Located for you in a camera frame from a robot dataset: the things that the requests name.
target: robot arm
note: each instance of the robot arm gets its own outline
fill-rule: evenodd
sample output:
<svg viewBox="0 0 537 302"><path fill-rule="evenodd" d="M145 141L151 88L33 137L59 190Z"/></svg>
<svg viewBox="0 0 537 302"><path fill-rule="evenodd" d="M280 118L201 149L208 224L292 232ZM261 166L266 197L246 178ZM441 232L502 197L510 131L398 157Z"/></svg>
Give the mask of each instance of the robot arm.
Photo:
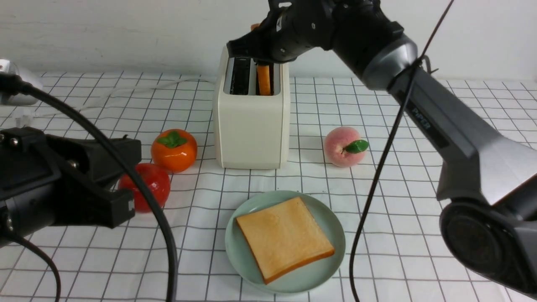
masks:
<svg viewBox="0 0 537 302"><path fill-rule="evenodd" d="M334 51L371 90L405 99L416 44L376 0L292 0L228 42L230 57L294 61ZM437 199L450 199L440 230L452 254L476 273L537 299L537 151L499 134L429 73L418 68L405 108L444 163Z"/></svg>

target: peach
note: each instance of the peach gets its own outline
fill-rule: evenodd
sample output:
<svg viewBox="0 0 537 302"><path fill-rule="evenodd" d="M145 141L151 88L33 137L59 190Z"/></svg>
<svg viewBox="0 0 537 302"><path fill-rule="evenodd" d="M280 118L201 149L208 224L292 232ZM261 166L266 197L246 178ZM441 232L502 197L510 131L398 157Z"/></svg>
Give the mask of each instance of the peach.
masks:
<svg viewBox="0 0 537 302"><path fill-rule="evenodd" d="M361 162L369 143L360 139L360 133L352 127L337 127L324 139L326 158L335 166L347 168Z"/></svg>

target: checkered tablecloth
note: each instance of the checkered tablecloth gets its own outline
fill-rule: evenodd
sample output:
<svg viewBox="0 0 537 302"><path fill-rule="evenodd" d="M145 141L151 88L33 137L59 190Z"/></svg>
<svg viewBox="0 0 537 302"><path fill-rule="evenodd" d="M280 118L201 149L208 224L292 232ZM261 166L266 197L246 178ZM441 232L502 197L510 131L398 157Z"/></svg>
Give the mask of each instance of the checkered tablecloth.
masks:
<svg viewBox="0 0 537 302"><path fill-rule="evenodd" d="M148 86L175 74L42 73L47 92L72 106L92 102L114 86ZM537 148L537 83L441 81L507 137ZM179 255L179 301L352 301L348 253L360 211L389 129L398 110L386 93L367 90L356 78L292 78L289 161L280 170L220 168L215 159L213 85L184 82L166 89L108 99L85 112L112 138L128 134L150 144L169 128L191 132L199 145L195 165L171 177L164 213ZM37 103L32 110L50 112ZM14 108L0 107L0 128L14 126ZM370 143L363 163L348 169L325 162L322 137L335 127L355 127ZM46 133L86 138L62 116L36 118ZM447 202L435 199L442 160L406 117L381 176L360 240L355 274L362 302L528 302L487 281L455 260L440 237L438 215ZM242 202L270 190L296 190L321 200L340 219L347 257L321 287L294 296L254 289L233 270L224 250L224 228ZM29 236L50 255L68 302L163 301L167 280L165 245L151 214L115 229L48 227ZM41 259L17 245L0 249L0 301L52 301L53 274Z"/></svg>

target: plate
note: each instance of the plate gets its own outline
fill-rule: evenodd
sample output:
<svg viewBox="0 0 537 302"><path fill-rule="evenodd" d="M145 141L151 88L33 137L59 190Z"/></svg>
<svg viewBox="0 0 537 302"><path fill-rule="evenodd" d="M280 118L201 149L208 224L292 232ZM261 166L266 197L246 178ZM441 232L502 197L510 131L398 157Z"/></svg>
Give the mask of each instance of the plate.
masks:
<svg viewBox="0 0 537 302"><path fill-rule="evenodd" d="M235 218L297 196L302 198L315 221L334 246L335 254L289 272L266 285ZM271 191L255 195L245 201L231 216L226 228L225 241L229 262L237 273L252 286L269 293L294 294L312 290L337 272L345 256L345 233L336 215L321 201L295 191Z"/></svg>

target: red apple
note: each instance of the red apple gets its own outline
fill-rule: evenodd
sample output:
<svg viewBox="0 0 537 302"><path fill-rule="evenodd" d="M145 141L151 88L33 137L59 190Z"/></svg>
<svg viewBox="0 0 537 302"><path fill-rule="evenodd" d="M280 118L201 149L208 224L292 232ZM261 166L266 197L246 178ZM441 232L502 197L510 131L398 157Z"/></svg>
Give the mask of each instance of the red apple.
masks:
<svg viewBox="0 0 537 302"><path fill-rule="evenodd" d="M155 196L160 207L164 207L168 196L170 195L170 177L164 168L152 163L140 163L135 167L136 172L140 174L143 181ZM130 189L134 193L134 210L139 213L149 213L151 208L138 187L134 184L128 175L123 175L119 180L119 189Z"/></svg>
<svg viewBox="0 0 537 302"><path fill-rule="evenodd" d="M347 168L361 162L369 143L360 139L360 133L352 127L337 127L324 139L327 159L338 167Z"/></svg>

